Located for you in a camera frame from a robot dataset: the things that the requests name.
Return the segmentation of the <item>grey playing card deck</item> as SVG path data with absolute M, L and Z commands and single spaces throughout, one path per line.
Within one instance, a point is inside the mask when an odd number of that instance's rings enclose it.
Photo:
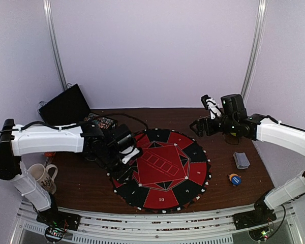
M 235 152 L 233 154 L 233 158 L 236 164 L 237 169 L 244 170 L 248 169 L 250 166 L 250 161 L 248 160 L 246 154 L 244 152 Z

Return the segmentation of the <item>orange big blind button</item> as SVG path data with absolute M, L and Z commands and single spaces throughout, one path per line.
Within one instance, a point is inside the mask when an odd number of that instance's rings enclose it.
M 228 175 L 228 178 L 231 180 L 233 177 L 239 177 L 237 174 L 232 173 Z

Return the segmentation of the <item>black poker chip case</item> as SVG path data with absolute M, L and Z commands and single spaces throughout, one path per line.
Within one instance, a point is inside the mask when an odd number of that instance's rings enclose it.
M 80 121 L 92 121 L 102 130 L 114 129 L 117 126 L 117 120 L 91 112 L 78 84 L 41 106 L 39 114 L 44 122 L 52 126 L 75 124 Z

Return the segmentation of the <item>blue small blind button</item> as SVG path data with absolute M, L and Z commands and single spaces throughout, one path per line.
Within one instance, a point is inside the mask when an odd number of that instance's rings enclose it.
M 241 178 L 240 178 L 240 176 L 239 176 L 239 177 L 233 177 L 233 178 L 231 179 L 231 182 L 232 182 L 232 184 L 233 184 L 234 186 L 240 185 L 240 184 L 241 184 Z

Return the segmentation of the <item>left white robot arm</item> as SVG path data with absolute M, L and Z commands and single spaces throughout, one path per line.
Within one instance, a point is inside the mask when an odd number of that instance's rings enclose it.
M 0 131 L 0 179 L 10 181 L 52 226 L 63 221 L 51 193 L 30 175 L 21 157 L 44 152 L 82 153 L 93 157 L 118 182 L 132 174 L 130 161 L 142 155 L 129 128 L 122 124 L 102 130 L 92 121 L 51 126 L 34 121 L 25 126 L 7 119 Z

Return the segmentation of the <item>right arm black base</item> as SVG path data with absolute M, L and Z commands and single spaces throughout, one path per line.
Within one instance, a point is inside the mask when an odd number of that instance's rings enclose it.
M 275 221 L 276 219 L 277 216 L 274 210 L 270 210 L 268 208 L 256 208 L 251 211 L 236 213 L 233 215 L 235 228 L 237 230 L 267 224 L 268 221 Z

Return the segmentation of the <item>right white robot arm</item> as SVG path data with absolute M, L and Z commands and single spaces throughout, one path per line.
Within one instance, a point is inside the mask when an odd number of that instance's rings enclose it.
M 255 210 L 250 215 L 254 224 L 262 224 L 270 216 L 270 210 L 305 195 L 305 129 L 285 124 L 270 115 L 248 115 L 240 94 L 223 96 L 219 104 L 209 95 L 203 95 L 201 103 L 209 115 L 190 125 L 197 136 L 232 134 L 237 138 L 250 139 L 256 145 L 264 143 L 270 153 L 288 153 L 302 161 L 302 169 L 295 170 L 295 176 L 255 203 Z

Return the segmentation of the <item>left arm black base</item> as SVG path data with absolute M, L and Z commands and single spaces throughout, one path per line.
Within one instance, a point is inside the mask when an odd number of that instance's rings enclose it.
M 77 231 L 81 220 L 80 215 L 54 210 L 52 208 L 46 211 L 36 211 L 36 213 L 36 220 L 38 222 L 62 230 Z

